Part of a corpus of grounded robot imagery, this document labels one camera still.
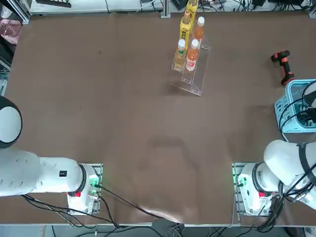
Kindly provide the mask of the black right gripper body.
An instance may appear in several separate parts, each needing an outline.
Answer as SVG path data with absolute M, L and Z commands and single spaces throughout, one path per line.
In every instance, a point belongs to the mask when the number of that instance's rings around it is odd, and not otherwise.
M 301 111 L 297 116 L 297 120 L 302 126 L 315 126 L 316 125 L 316 111 L 315 110 Z

